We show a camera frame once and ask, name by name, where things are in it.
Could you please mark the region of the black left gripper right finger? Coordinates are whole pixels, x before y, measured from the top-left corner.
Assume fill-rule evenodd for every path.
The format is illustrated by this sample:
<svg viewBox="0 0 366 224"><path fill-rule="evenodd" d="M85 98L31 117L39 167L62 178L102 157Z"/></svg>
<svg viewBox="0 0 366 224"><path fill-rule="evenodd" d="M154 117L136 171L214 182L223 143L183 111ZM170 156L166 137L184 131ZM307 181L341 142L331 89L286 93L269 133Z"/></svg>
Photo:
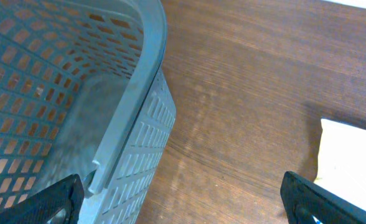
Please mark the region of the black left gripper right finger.
<svg viewBox="0 0 366 224"><path fill-rule="evenodd" d="M284 173L280 196L289 223L366 224L365 210L292 171Z"/></svg>

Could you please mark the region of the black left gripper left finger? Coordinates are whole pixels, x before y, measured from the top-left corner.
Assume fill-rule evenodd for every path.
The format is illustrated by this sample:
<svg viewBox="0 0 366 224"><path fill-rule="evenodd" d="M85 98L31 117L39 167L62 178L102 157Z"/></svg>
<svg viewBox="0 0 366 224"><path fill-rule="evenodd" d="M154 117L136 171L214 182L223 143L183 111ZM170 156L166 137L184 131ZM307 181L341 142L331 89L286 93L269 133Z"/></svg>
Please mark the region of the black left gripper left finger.
<svg viewBox="0 0 366 224"><path fill-rule="evenodd" d="M72 174L0 212L0 224L47 223L62 210L62 223L77 223L83 199L82 181L78 174Z"/></svg>

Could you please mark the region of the cream chips bag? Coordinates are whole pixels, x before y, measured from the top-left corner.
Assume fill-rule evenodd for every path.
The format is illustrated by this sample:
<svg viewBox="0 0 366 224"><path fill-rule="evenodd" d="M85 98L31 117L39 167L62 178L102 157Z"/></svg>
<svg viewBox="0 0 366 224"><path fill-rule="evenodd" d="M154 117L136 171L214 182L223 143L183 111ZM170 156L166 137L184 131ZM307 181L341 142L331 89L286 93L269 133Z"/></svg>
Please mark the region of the cream chips bag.
<svg viewBox="0 0 366 224"><path fill-rule="evenodd" d="M321 119L314 183L366 211L366 129Z"/></svg>

